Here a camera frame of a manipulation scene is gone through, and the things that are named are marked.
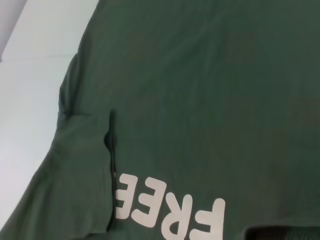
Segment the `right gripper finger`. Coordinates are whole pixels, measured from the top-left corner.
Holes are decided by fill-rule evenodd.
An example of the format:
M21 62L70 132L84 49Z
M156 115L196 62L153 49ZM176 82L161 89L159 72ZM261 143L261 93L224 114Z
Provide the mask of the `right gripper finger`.
M245 232L246 240L284 240L288 228L284 226L253 227Z

